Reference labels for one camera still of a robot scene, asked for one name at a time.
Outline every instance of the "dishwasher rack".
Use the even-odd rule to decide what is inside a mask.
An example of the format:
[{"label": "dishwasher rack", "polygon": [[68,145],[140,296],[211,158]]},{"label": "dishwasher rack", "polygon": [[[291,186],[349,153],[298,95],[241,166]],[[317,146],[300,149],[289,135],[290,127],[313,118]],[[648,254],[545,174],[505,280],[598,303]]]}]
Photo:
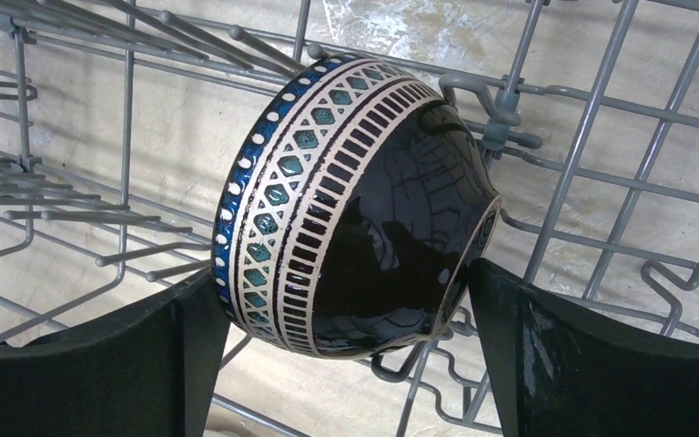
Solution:
[{"label": "dishwasher rack", "polygon": [[[649,1],[699,13],[699,0]],[[161,205],[130,192],[134,70],[150,68],[170,75],[230,86],[263,96],[274,96],[279,87],[286,84],[289,78],[295,76],[296,72],[309,61],[305,52],[309,57],[317,59],[331,52],[349,50],[347,47],[306,39],[311,3],[310,0],[301,1],[298,26],[293,36],[286,36],[265,29],[244,29],[201,17],[177,15],[168,11],[140,7],[136,5],[135,0],[97,2],[87,0],[76,3],[65,0],[0,0],[0,30],[5,32],[5,37],[9,35],[12,38],[16,59],[15,74],[0,69],[0,100],[16,101],[19,109],[17,115],[0,112],[0,118],[5,122],[16,123],[20,131],[19,154],[8,154],[0,148],[0,210],[7,208],[0,212],[0,224],[21,229],[25,233],[23,242],[10,248],[0,249],[0,257],[27,250],[32,242],[39,238],[55,243],[58,250],[83,253],[93,259],[98,267],[114,265],[117,267],[116,276],[105,286],[89,291],[82,297],[43,314],[0,296],[0,306],[28,318],[28,321],[0,332],[0,342],[42,324],[53,330],[65,329],[66,325],[54,320],[56,316],[109,292],[121,284],[127,275],[162,286],[170,286],[174,283],[171,279],[207,266],[212,220]],[[552,239],[596,248],[601,251],[601,257],[587,287],[581,297],[567,297],[568,299],[594,310],[657,323],[660,326],[660,334],[665,336],[671,336],[675,331],[681,330],[699,339],[698,328],[680,321],[682,302],[656,279],[659,275],[673,283],[679,290],[696,290],[699,287],[699,259],[677,258],[650,250],[632,248],[621,242],[637,200],[643,192],[699,204],[697,193],[648,182],[655,160],[671,127],[681,125],[699,128],[699,117],[679,113],[683,99],[699,67],[699,34],[665,108],[659,109],[605,95],[639,0],[614,1],[619,4],[615,7],[619,7],[620,12],[614,23],[609,43],[604,49],[603,60],[593,80],[593,86],[588,90],[556,85],[536,86],[524,82],[522,79],[524,61],[530,50],[538,18],[545,6],[550,6],[550,0],[531,0],[528,3],[529,14],[524,28],[521,29],[521,39],[515,58],[509,73],[502,78],[475,75],[393,56],[366,53],[410,71],[439,76],[444,96],[455,105],[457,102],[453,93],[454,88],[461,88],[475,94],[489,116],[489,121],[487,123],[469,119],[465,121],[476,137],[482,139],[483,152],[487,157],[517,158],[531,166],[560,173],[541,226],[516,219],[506,210],[501,213],[505,226],[537,235],[524,279],[535,280]],[[218,32],[228,34],[228,38],[218,36]],[[232,45],[228,40],[239,44]],[[125,107],[122,116],[124,125],[121,149],[122,173],[117,186],[104,184],[63,168],[46,165],[39,155],[35,155],[35,150],[31,148],[29,134],[30,102],[37,98],[41,90],[31,85],[25,69],[25,45],[33,44],[72,48],[122,62]],[[239,45],[247,49],[242,50],[238,48]],[[285,55],[273,45],[290,46],[290,54]],[[148,59],[144,59],[141,55],[148,56]],[[513,129],[523,119],[523,116],[517,115],[520,99],[532,96],[558,96],[585,103],[569,154],[562,163],[535,156],[534,150],[543,146],[542,138]],[[600,107],[609,107],[657,120],[653,139],[633,178],[578,166]],[[628,188],[628,194],[625,196],[623,206],[607,240],[586,238],[555,229],[563,203],[575,178],[588,178]],[[116,236],[118,253],[94,253],[59,239],[51,233],[37,230],[35,223],[38,220],[79,223],[102,229]],[[137,229],[148,229],[159,235],[169,236],[173,241],[156,243],[138,236]],[[128,265],[130,261],[157,254],[173,257],[175,266],[143,271]],[[596,301],[604,273],[615,254],[644,260],[638,274],[650,289],[668,303],[668,311],[648,312]],[[684,279],[667,266],[689,269],[690,277]],[[471,322],[471,314],[464,307],[452,322],[451,330],[445,338],[421,343],[411,348],[408,358],[399,369],[384,366],[383,358],[359,361],[362,365],[370,367],[374,374],[385,381],[407,381],[410,384],[409,396],[403,404],[398,435],[402,436],[406,433],[411,408],[419,389],[429,391],[435,396],[434,408],[444,421],[456,426],[501,433],[496,426],[476,422],[481,407],[484,407],[485,398],[491,392],[488,377],[484,374],[483,378],[475,381],[461,376],[454,370],[456,360],[454,355],[440,347],[441,341],[446,341],[454,335],[464,337],[477,335]],[[244,339],[231,353],[227,354],[227,361],[250,341],[251,338]],[[461,417],[445,412],[441,407],[442,395],[439,388],[423,380],[428,358],[433,354],[449,361],[451,378],[463,388]],[[283,435],[306,435],[219,395],[214,396],[213,402]]]}]

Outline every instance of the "black bowl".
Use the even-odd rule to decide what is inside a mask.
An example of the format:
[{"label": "black bowl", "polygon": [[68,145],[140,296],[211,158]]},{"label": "black bowl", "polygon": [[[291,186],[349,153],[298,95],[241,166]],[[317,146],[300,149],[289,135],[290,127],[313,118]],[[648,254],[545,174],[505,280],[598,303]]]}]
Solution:
[{"label": "black bowl", "polygon": [[227,315],[280,348],[357,359],[441,335],[499,218],[477,142],[410,74],[340,54],[250,131],[218,205]]}]

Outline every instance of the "white dot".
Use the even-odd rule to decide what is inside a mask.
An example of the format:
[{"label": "white dot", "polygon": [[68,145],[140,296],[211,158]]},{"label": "white dot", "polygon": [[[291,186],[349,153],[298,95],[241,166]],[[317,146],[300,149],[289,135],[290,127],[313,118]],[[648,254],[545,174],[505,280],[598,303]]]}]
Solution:
[{"label": "white dot", "polygon": [[253,167],[253,161],[247,158],[242,158],[241,160],[237,161],[237,165],[242,168],[251,168]]},{"label": "white dot", "polygon": [[228,192],[235,195],[235,196],[238,196],[239,193],[242,192],[242,188],[240,188],[238,184],[235,184],[234,182],[232,182],[229,184]]}]

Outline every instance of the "wire grid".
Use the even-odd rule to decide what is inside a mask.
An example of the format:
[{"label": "wire grid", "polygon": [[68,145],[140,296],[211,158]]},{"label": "wire grid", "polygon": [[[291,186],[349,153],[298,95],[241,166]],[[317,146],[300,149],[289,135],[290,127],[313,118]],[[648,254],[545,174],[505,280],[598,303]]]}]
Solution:
[{"label": "wire grid", "polygon": [[[699,0],[650,0],[655,3],[678,7],[699,13]],[[84,2],[88,4],[107,5],[127,15],[125,24],[111,18],[91,12],[89,9],[67,3],[63,0],[0,0],[0,29],[6,31],[14,40],[16,54],[16,74],[0,70],[0,100],[14,100],[18,103],[19,114],[12,116],[0,112],[3,120],[17,123],[20,127],[19,155],[10,155],[0,150],[0,207],[14,207],[0,213],[0,223],[21,229],[25,239],[11,248],[1,249],[0,257],[28,248],[35,237],[47,239],[77,252],[86,254],[96,261],[98,267],[117,266],[116,277],[103,287],[92,290],[86,295],[69,301],[44,314],[38,314],[0,296],[0,305],[12,310],[29,320],[12,329],[0,333],[0,341],[16,334],[45,324],[54,330],[62,330],[66,325],[53,318],[72,308],[100,296],[119,285],[127,275],[136,275],[147,281],[169,286],[169,278],[199,269],[209,262],[210,249],[208,235],[213,226],[211,220],[197,217],[175,208],[169,208],[130,193],[130,158],[132,137],[133,82],[136,66],[160,70],[169,74],[186,76],[222,86],[231,86],[248,92],[265,96],[274,96],[277,89],[287,83],[304,66],[300,63],[305,47],[310,57],[321,58],[328,52],[349,50],[347,47],[330,44],[317,45],[305,39],[309,23],[310,0],[302,0],[298,27],[293,34],[286,36],[261,29],[242,29],[240,27],[209,21],[199,17],[173,15],[166,11],[157,11],[137,7],[134,0],[104,0]],[[699,339],[699,329],[680,322],[682,303],[673,293],[662,286],[652,274],[656,273],[668,279],[680,290],[695,290],[699,286],[699,259],[681,259],[631,248],[621,244],[621,237],[630,220],[636,202],[643,192],[651,192],[668,198],[677,198],[699,204],[699,194],[681,189],[663,187],[649,183],[647,180],[653,169],[664,141],[673,124],[699,128],[699,117],[678,113],[685,94],[699,66],[699,33],[693,48],[687,57],[682,73],[677,79],[674,90],[664,109],[648,107],[631,101],[607,97],[605,89],[612,75],[616,59],[621,51],[633,14],[639,0],[624,0],[615,21],[609,43],[604,50],[603,60],[590,90],[575,89],[568,86],[536,86],[525,84],[521,77],[524,61],[529,51],[538,18],[546,5],[545,0],[533,0],[515,58],[507,76],[495,78],[474,75],[440,66],[433,66],[392,56],[372,54],[392,64],[441,76],[441,90],[452,104],[454,88],[469,90],[481,102],[489,115],[486,124],[465,120],[477,137],[483,140],[483,151],[487,157],[500,154],[522,159],[531,165],[560,172],[558,183],[545,220],[541,226],[520,221],[506,210],[501,213],[503,222],[522,232],[537,234],[537,240],[529,259],[524,278],[534,281],[541,266],[545,250],[551,239],[560,239],[601,251],[592,276],[579,298],[564,296],[587,308],[606,311],[658,323],[662,335],[670,336],[676,330],[686,331]],[[156,30],[157,34],[136,30],[136,21]],[[243,43],[251,51],[241,51],[203,29],[228,32],[229,37]],[[267,44],[288,44],[293,47],[292,56],[285,56]],[[48,44],[81,50],[98,56],[121,60],[124,62],[124,129],[122,138],[122,174],[120,185],[112,187],[90,178],[84,178],[62,168],[44,165],[40,157],[32,155],[30,147],[28,102],[36,98],[36,90],[30,84],[25,71],[25,44]],[[149,56],[146,60],[136,54]],[[224,77],[204,74],[180,66],[200,66],[206,70],[227,74]],[[496,88],[494,96],[490,88]],[[542,146],[542,139],[534,134],[519,133],[512,130],[521,123],[516,113],[519,98],[525,95],[560,96],[585,102],[585,108],[577,131],[572,139],[569,154],[563,163],[537,157],[532,150]],[[658,120],[653,138],[648,145],[643,160],[634,178],[623,178],[613,174],[579,168],[578,163],[590,135],[594,120],[600,107],[611,107],[627,113],[639,114]],[[605,241],[589,239],[572,233],[555,230],[554,226],[562,211],[563,202],[575,177],[588,178],[608,184],[628,188],[623,206],[615,221],[609,238]],[[53,178],[62,178],[73,184],[53,182]],[[151,208],[160,211],[160,215],[143,215],[136,209]],[[173,226],[167,218],[180,218],[188,226]],[[36,220],[66,221],[88,223],[118,236],[117,254],[104,255],[94,253],[75,244],[63,241],[52,235],[35,229]],[[174,234],[180,241],[168,244],[156,244],[134,235],[132,229],[152,229],[160,233]],[[132,250],[131,243],[144,249]],[[193,251],[198,255],[189,256],[185,252]],[[142,259],[156,254],[168,254],[174,257],[176,267],[143,271],[128,265],[129,261]],[[597,302],[599,286],[614,254],[623,254],[644,259],[640,274],[643,281],[662,297],[670,306],[665,314],[651,313]],[[689,279],[683,279],[671,272],[666,266],[676,266],[692,271]],[[410,391],[404,403],[400,418],[398,435],[406,433],[414,398],[419,389],[431,392],[435,396],[435,409],[446,422],[476,430],[501,433],[501,430],[486,423],[476,422],[476,416],[491,391],[486,374],[479,381],[464,378],[455,371],[454,356],[442,349],[440,341],[450,336],[472,337],[477,331],[471,322],[471,314],[460,308],[458,316],[451,324],[451,330],[444,339],[420,343],[411,348],[409,357],[397,370],[385,368],[383,357],[372,361],[360,361],[371,367],[373,372],[386,381],[407,381]],[[226,361],[244,348],[251,338],[244,339],[226,357]],[[422,375],[428,358],[440,355],[449,361],[451,378],[463,388],[462,416],[456,417],[446,413],[441,407],[441,391],[426,381]],[[254,412],[232,400],[215,395],[213,402],[236,412],[245,418],[257,422],[283,435],[306,435]]]}]

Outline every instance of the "ceramic bowl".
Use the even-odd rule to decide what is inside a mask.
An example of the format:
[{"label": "ceramic bowl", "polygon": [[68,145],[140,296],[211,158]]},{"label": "ceramic bowl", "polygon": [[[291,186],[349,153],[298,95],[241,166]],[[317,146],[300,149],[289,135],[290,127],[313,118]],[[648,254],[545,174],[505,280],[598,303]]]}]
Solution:
[{"label": "ceramic bowl", "polygon": [[307,67],[250,131],[218,205],[212,264],[229,318],[329,359],[441,335],[499,217],[477,146],[395,66],[347,53]]}]

